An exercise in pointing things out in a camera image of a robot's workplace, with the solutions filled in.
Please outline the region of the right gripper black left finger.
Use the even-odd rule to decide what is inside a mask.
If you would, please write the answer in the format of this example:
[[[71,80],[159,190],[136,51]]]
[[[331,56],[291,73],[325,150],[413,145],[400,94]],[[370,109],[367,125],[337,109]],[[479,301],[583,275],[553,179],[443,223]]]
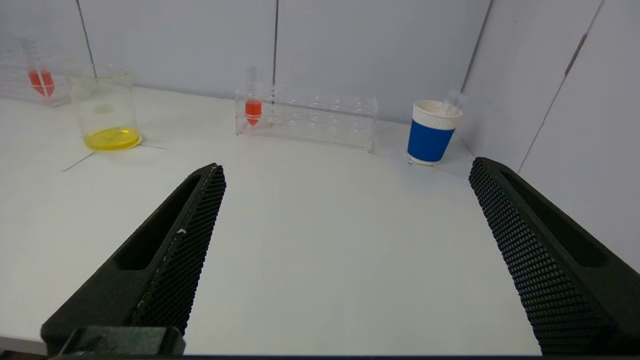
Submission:
[[[215,162],[188,175],[41,326],[49,356],[90,326],[176,328],[185,334],[226,193]]]

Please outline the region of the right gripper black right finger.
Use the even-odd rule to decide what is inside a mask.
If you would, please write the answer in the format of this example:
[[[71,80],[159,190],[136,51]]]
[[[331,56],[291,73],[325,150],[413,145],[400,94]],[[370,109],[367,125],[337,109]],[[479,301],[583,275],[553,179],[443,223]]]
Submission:
[[[504,164],[468,179],[541,352],[637,357],[638,272]]]

